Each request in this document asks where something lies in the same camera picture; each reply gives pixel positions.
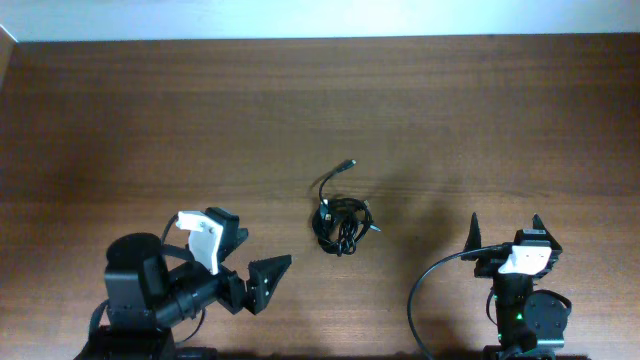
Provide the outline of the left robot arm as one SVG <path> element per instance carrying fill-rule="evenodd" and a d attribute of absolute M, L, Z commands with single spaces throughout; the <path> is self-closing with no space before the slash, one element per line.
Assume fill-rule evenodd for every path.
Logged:
<path fill-rule="evenodd" d="M 172 329 L 187 319 L 204 320 L 207 306 L 237 314 L 263 311 L 291 266 L 289 255 L 252 261 L 249 278 L 224 260 L 248 238 L 238 216 L 218 207 L 179 211 L 168 225 L 188 232 L 179 247 L 165 235 L 132 233 L 107 249 L 107 299 L 92 313 L 81 359 L 216 359 L 211 347 L 188 347 Z"/>

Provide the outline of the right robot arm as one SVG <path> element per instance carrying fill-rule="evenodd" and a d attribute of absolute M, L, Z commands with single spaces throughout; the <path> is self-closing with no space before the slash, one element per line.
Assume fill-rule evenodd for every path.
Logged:
<path fill-rule="evenodd" d="M 463 251 L 462 259 L 475 263 L 474 276 L 492 281 L 485 309 L 496 325 L 498 343 L 486 346 L 482 357 L 553 359 L 565 345 L 572 303 L 551 290 L 534 288 L 562 254 L 541 218 L 534 216 L 532 226 L 518 230 L 513 241 L 484 247 L 473 214 Z"/>

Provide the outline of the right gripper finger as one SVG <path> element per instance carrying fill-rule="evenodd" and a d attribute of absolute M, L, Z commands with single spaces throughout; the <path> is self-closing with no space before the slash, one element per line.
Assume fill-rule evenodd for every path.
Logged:
<path fill-rule="evenodd" d="M 534 214 L 532 218 L 532 231 L 535 239 L 539 240 L 553 240 L 554 237 L 550 231 L 545 227 L 541 217 L 538 214 Z"/>
<path fill-rule="evenodd" d="M 474 251 L 480 249 L 482 246 L 481 232 L 479 227 L 478 216 L 476 212 L 473 212 L 470 220 L 469 233 L 465 242 L 464 251 Z"/>

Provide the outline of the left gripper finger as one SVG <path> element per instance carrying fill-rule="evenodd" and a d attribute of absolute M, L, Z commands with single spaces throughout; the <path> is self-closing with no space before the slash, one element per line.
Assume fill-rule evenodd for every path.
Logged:
<path fill-rule="evenodd" d="M 245 308 L 254 315 L 262 312 L 268 306 L 279 281 L 291 264 L 291 255 L 250 262 Z"/>
<path fill-rule="evenodd" d="M 205 214 L 216 224 L 222 226 L 217 259 L 225 260 L 235 249 L 237 249 L 249 236 L 247 228 L 239 227 L 239 217 L 227 210 L 219 207 L 209 207 Z"/>

